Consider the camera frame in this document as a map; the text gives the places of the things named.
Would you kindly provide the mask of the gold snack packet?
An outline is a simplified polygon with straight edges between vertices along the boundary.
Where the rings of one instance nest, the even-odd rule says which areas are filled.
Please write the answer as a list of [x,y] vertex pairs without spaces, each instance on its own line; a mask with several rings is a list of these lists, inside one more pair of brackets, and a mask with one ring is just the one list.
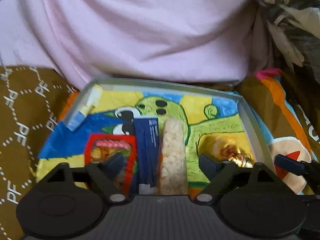
[[251,152],[239,147],[233,139],[210,135],[202,138],[198,145],[199,154],[208,154],[218,161],[230,161],[239,167],[252,168],[254,159]]

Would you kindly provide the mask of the puffed rice bar pack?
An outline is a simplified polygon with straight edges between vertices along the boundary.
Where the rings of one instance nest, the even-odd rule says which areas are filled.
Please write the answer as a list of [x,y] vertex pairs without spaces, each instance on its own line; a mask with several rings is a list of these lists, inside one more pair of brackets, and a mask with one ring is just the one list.
[[158,193],[180,195],[188,193],[183,121],[164,122],[159,159]]

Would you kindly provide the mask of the colourful cartoon bed sheet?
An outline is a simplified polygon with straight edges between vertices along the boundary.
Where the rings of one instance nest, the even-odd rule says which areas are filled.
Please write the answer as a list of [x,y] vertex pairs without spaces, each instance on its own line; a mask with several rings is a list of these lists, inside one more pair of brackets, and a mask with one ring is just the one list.
[[291,106],[281,82],[279,69],[259,71],[246,78],[234,93],[242,96],[253,110],[269,150],[276,175],[296,194],[312,194],[302,176],[275,165],[276,155],[310,163],[319,156],[319,137],[300,106]]

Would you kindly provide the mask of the dark dried fruit packet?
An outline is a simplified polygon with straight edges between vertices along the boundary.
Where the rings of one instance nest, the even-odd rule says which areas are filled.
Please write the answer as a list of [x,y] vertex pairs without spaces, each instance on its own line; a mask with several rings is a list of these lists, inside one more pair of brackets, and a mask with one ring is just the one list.
[[220,157],[222,159],[230,159],[237,157],[241,151],[234,145],[227,145],[220,150]]

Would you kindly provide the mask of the red snack packet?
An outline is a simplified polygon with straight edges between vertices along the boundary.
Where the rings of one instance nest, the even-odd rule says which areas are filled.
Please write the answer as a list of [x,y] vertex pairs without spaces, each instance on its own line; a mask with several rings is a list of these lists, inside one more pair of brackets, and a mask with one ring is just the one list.
[[125,194],[137,192],[137,147],[133,135],[93,133],[85,151],[85,164],[97,163],[99,168]]

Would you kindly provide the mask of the colourful drawing paper liner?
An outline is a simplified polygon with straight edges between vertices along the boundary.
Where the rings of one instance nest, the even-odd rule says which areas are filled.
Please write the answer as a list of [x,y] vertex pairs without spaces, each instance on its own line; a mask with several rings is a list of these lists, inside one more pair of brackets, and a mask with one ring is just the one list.
[[110,179],[125,195],[193,197],[209,184],[199,168],[199,155],[208,152],[242,166],[253,164],[237,101],[95,85],[46,140],[36,179],[59,163],[83,167],[109,160]]

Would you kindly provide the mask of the dark blue sachet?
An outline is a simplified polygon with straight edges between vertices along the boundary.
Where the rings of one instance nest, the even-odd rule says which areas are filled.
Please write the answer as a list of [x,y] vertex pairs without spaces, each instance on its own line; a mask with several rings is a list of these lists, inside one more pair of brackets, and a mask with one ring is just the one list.
[[137,143],[139,194],[155,194],[159,160],[158,118],[139,116],[133,120],[133,124]]

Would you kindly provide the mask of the folded paper corner tape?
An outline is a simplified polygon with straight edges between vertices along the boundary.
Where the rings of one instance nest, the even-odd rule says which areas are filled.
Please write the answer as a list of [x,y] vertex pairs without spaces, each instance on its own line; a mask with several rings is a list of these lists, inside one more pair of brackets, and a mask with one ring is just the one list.
[[63,120],[64,125],[75,132],[86,120],[89,113],[99,104],[103,88],[96,83],[90,83],[78,95]]

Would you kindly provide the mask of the brown patterned PF blanket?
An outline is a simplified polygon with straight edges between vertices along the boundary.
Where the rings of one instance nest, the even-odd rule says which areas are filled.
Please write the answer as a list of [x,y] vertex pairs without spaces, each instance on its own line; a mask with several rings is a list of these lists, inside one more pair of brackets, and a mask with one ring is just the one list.
[[36,183],[38,154],[78,90],[47,68],[1,67],[1,239],[21,239],[21,198]]

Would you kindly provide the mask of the plastic wrapped patterned bedding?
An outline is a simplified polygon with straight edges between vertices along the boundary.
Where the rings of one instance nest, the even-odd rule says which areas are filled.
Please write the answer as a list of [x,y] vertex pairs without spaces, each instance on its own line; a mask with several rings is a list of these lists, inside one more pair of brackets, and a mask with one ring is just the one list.
[[319,106],[319,0],[256,0],[278,52],[276,66]]

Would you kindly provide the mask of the pink hanging cloth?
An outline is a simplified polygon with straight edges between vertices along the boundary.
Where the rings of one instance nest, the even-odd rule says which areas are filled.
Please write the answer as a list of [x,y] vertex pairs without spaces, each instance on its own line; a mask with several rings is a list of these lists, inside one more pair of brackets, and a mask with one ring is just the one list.
[[254,0],[1,0],[1,64],[234,85],[273,57]]

